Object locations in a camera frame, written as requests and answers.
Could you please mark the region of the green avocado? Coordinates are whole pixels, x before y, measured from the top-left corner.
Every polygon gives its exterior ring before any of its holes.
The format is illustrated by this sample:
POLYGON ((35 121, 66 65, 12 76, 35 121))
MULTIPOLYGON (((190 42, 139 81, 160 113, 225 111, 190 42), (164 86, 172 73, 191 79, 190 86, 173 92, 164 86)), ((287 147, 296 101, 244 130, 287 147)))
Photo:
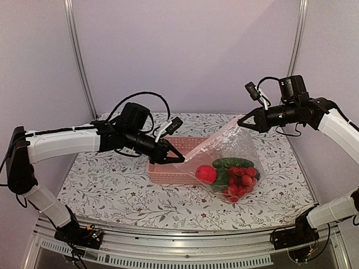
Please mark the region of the green avocado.
POLYGON ((226 187, 229 185, 229 174, 225 168, 216 169, 217 177, 212 187, 226 187))

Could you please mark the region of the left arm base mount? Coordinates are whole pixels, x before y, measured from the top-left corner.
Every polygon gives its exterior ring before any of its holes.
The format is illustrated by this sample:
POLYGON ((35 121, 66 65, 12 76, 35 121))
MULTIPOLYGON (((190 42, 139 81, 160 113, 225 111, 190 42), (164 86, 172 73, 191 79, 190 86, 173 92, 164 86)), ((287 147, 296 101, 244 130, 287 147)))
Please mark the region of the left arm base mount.
POLYGON ((91 249, 99 249, 103 241, 103 230, 95 228, 93 225, 82 228, 78 224, 69 223, 61 228, 56 228, 54 238, 71 245, 81 246, 91 249))

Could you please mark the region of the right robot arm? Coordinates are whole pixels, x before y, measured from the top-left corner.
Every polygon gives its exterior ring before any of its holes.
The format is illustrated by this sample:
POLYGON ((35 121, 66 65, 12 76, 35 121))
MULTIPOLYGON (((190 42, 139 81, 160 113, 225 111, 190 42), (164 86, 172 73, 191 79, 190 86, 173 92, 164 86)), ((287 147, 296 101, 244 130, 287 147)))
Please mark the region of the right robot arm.
MULTIPOLYGON (((309 125, 339 145, 355 162, 358 162, 358 128, 346 118, 333 101, 317 98, 301 105, 286 103, 265 109, 256 108, 238 119, 238 125, 260 133, 287 124, 309 125)), ((312 207, 295 219, 291 229, 275 230, 270 241, 281 249, 319 238, 318 227, 354 219, 358 215, 358 189, 323 205, 312 207)))

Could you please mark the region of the green cucumber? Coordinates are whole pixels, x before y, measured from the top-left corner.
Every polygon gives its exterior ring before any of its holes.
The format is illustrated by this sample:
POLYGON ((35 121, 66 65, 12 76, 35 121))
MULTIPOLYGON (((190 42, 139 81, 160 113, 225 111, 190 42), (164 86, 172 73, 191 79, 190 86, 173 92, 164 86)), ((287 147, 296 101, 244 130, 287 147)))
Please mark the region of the green cucumber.
POLYGON ((237 168, 250 168, 254 167, 254 163, 250 160, 239 158, 239 157, 224 157, 216 159, 212 162, 214 168, 225 168, 229 169, 232 167, 237 168))

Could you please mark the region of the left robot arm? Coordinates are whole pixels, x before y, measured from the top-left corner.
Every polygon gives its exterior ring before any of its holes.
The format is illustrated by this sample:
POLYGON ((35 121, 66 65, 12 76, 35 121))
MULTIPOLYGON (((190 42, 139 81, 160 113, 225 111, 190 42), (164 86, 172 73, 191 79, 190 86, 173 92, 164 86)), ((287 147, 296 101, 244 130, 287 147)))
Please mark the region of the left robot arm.
POLYGON ((175 164, 185 160, 168 140, 150 137, 141 129, 119 121, 100 120, 83 126, 39 132, 26 132, 20 126, 14 129, 2 163, 6 168, 6 187, 47 216, 60 236, 71 243, 79 243, 92 233, 80 227, 72 211, 50 190, 39 186, 33 165, 63 155, 123 148, 148 156, 151 164, 175 164))

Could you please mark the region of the orange red pepper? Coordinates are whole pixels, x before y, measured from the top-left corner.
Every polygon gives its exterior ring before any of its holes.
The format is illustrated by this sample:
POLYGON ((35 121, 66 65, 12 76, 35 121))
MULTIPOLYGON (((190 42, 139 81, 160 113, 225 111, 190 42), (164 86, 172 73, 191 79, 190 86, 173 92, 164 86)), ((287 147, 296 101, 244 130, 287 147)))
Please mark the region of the orange red pepper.
POLYGON ((217 171, 210 165, 201 165, 196 169, 195 177, 203 184, 213 184, 217 179, 217 171))

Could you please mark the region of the red lychee bunch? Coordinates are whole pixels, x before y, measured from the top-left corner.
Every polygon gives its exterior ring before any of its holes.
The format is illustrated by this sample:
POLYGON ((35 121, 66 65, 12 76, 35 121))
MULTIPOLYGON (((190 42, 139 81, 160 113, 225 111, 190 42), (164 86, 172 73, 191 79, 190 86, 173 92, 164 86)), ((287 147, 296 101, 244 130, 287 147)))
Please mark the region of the red lychee bunch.
POLYGON ((226 170, 229 174, 229 185, 222 187, 221 193, 228 203, 237 203, 246 194, 254 191, 259 181, 255 178, 256 173, 259 172, 257 169, 232 167, 226 170))

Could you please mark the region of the clear zip top bag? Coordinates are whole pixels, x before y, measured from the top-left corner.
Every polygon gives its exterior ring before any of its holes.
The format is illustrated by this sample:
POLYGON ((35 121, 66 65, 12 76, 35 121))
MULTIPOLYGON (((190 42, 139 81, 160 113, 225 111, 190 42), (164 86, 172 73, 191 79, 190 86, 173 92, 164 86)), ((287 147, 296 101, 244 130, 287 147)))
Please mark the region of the clear zip top bag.
POLYGON ((239 115, 185 155, 175 167, 222 201, 235 204, 265 178, 252 137, 239 115))

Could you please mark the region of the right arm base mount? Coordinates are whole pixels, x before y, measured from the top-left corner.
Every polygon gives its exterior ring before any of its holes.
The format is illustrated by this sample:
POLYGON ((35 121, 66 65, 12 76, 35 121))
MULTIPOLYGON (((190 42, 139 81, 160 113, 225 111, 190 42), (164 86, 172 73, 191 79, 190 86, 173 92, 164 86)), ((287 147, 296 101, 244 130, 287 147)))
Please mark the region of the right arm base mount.
POLYGON ((297 231, 296 228, 275 229, 270 234, 270 242, 275 250, 295 247, 311 243, 319 239, 317 230, 310 229, 307 232, 297 231))

